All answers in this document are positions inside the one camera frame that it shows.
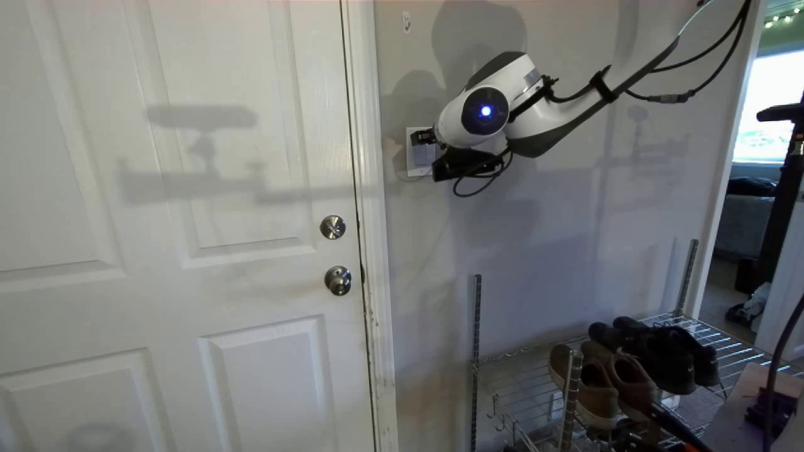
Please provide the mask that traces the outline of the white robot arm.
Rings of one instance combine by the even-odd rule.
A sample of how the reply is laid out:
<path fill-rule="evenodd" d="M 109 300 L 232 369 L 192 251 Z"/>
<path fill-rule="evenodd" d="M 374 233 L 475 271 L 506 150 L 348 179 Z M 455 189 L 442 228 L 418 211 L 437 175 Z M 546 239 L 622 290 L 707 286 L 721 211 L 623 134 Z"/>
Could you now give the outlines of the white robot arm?
<path fill-rule="evenodd" d="M 649 76 L 682 71 L 713 54 L 730 36 L 733 45 L 755 0 L 742 0 L 730 27 L 703 51 L 671 62 L 682 37 L 721 0 L 619 0 L 625 15 L 628 44 L 573 93 L 558 91 L 558 79 L 542 72 L 524 51 L 504 51 L 480 65 L 462 91 L 439 111 L 429 137 L 448 150 L 516 154 L 540 158 L 589 118 L 634 95 L 647 104 L 687 104 L 718 72 L 676 93 L 638 93 Z"/>

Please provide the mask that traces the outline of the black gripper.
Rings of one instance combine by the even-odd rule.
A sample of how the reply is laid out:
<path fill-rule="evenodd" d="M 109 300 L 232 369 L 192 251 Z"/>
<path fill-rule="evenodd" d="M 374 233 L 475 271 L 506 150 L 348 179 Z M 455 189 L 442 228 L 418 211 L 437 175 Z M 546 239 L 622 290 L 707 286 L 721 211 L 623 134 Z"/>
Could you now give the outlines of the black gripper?
<path fill-rule="evenodd" d="M 419 129 L 413 134 L 414 145 L 437 145 L 437 134 L 434 129 Z"/>

